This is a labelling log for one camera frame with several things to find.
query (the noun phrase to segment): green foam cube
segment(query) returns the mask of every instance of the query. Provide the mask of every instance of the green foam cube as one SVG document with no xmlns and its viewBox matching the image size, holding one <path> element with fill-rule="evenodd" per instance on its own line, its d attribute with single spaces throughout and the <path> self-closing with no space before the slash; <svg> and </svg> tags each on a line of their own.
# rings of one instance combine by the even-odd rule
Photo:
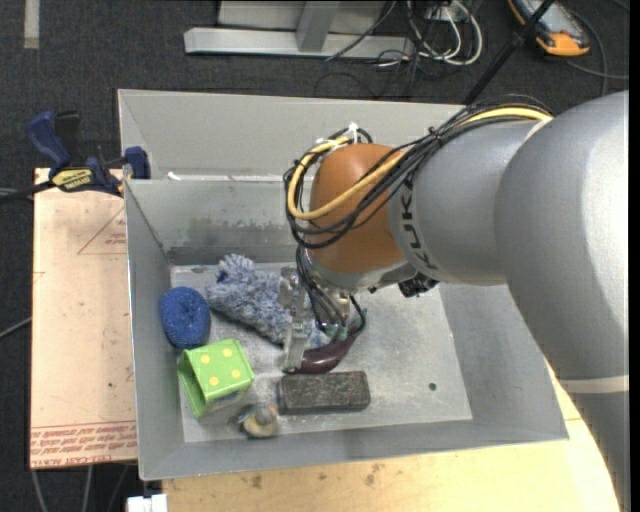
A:
<svg viewBox="0 0 640 512">
<path fill-rule="evenodd" d="M 233 338 L 184 350 L 178 378 L 196 418 L 229 405 L 244 395 L 255 380 L 242 345 Z"/>
</svg>

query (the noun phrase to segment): yellow label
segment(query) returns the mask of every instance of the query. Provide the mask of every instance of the yellow label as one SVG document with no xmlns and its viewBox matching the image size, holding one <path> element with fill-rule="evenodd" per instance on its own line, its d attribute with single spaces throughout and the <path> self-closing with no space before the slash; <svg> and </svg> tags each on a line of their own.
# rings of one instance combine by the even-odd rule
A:
<svg viewBox="0 0 640 512">
<path fill-rule="evenodd" d="M 72 190 L 82 185 L 89 185 L 92 175 L 91 169 L 66 169 L 56 174 L 51 181 L 58 187 Z"/>
</svg>

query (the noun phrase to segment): gray bin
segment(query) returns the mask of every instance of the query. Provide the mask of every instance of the gray bin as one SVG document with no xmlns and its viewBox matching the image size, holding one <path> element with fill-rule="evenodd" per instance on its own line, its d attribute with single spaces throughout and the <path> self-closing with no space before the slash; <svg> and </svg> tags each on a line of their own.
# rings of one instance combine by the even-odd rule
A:
<svg viewBox="0 0 640 512">
<path fill-rule="evenodd" d="M 145 91 L 119 99 L 123 148 L 143 146 L 154 176 L 130 181 L 125 194 L 142 479 L 566 438 L 544 358 L 503 286 L 363 294 L 369 325 L 338 367 L 367 373 L 372 402 L 362 412 L 283 418 L 280 435 L 264 441 L 238 431 L 237 409 L 193 419 L 162 295 L 175 285 L 204 291 L 230 253 L 265 271 L 293 261 L 281 175 L 315 139 L 355 121 L 401 144 L 459 107 Z M 213 324 L 211 341 L 238 337 L 254 366 L 245 403 L 271 398 L 279 349 L 224 318 Z"/>
</svg>

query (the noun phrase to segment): wooden surface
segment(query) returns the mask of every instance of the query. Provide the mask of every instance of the wooden surface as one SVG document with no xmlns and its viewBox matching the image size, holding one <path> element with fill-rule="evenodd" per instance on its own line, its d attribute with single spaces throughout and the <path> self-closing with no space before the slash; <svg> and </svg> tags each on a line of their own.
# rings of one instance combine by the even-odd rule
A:
<svg viewBox="0 0 640 512">
<path fill-rule="evenodd" d="M 163 482 L 170 512 L 616 512 L 607 469 L 556 384 L 570 439 Z"/>
<path fill-rule="evenodd" d="M 49 190 L 34 203 L 30 467 L 135 460 L 123 200 Z"/>
</svg>

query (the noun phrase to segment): blue ball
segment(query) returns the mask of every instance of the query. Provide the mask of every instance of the blue ball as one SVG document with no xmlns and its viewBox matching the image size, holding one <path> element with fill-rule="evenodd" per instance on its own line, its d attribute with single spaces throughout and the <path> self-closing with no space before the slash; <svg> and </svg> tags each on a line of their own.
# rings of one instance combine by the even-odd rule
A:
<svg viewBox="0 0 640 512">
<path fill-rule="evenodd" d="M 181 349 L 204 344 L 211 330 L 209 304 L 197 290 L 172 288 L 160 301 L 162 326 L 169 342 Z"/>
</svg>

